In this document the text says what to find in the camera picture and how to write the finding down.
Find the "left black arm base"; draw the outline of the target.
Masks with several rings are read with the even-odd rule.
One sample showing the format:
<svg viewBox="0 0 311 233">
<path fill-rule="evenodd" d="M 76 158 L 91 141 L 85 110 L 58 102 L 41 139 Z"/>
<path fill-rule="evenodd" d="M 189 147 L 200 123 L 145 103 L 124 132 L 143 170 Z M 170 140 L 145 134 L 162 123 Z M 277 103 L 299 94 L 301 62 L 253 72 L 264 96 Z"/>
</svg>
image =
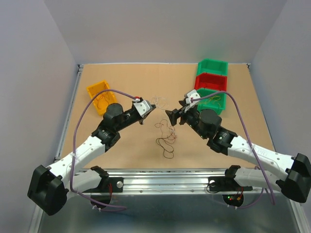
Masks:
<svg viewBox="0 0 311 233">
<path fill-rule="evenodd" d="M 108 193 L 109 185 L 112 187 L 113 193 L 123 192 L 123 177 L 109 177 L 105 180 L 101 179 L 97 186 L 92 186 L 92 188 L 84 189 L 84 193 Z"/>
</svg>

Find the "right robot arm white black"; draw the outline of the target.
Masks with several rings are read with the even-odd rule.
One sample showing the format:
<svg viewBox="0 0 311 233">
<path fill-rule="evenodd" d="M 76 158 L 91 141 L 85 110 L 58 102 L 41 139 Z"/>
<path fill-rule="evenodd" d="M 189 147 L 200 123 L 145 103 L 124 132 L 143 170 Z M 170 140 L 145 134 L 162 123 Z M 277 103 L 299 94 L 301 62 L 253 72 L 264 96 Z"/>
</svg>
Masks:
<svg viewBox="0 0 311 233">
<path fill-rule="evenodd" d="M 174 126 L 188 124 L 207 146 L 216 153 L 242 159 L 257 165 L 250 169 L 232 165 L 223 176 L 212 179 L 211 192 L 250 191 L 254 187 L 272 189 L 285 197 L 305 203 L 311 190 L 311 163 L 307 156 L 285 155 L 268 150 L 256 144 L 249 144 L 246 139 L 221 126 L 222 119 L 215 111 L 205 109 L 201 112 L 190 109 L 167 110 Z"/>
</svg>

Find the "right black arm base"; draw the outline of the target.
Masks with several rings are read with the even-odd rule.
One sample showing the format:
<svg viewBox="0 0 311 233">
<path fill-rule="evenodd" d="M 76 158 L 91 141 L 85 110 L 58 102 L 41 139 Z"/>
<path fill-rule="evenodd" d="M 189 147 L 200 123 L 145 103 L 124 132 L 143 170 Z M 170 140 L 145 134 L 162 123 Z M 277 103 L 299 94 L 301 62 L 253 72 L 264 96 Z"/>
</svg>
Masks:
<svg viewBox="0 0 311 233">
<path fill-rule="evenodd" d="M 233 178 L 225 176 L 214 176 L 208 180 L 209 190 L 211 192 L 229 192 L 229 191 L 252 191 L 252 186 L 241 186 Z"/>
</svg>

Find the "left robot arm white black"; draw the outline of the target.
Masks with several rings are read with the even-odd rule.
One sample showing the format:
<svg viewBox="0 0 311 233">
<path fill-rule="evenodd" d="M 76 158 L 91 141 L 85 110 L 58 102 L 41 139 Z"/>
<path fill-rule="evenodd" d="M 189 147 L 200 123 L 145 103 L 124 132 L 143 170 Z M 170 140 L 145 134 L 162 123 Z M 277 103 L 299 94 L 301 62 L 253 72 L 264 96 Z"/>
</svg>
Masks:
<svg viewBox="0 0 311 233">
<path fill-rule="evenodd" d="M 39 165 L 32 174 L 27 196 L 47 215 L 52 216 L 63 208 L 66 201 L 75 195 L 95 189 L 107 191 L 103 203 L 91 199 L 93 207 L 104 211 L 123 211 L 126 207 L 111 205 L 111 192 L 119 191 L 116 182 L 111 182 L 109 174 L 99 166 L 94 166 L 83 174 L 80 170 L 98 156 L 107 152 L 120 139 L 119 132 L 144 119 L 156 108 L 147 100 L 133 102 L 131 109 L 124 111 L 119 103 L 110 104 L 97 129 L 79 147 L 61 160 L 45 167 Z"/>
</svg>

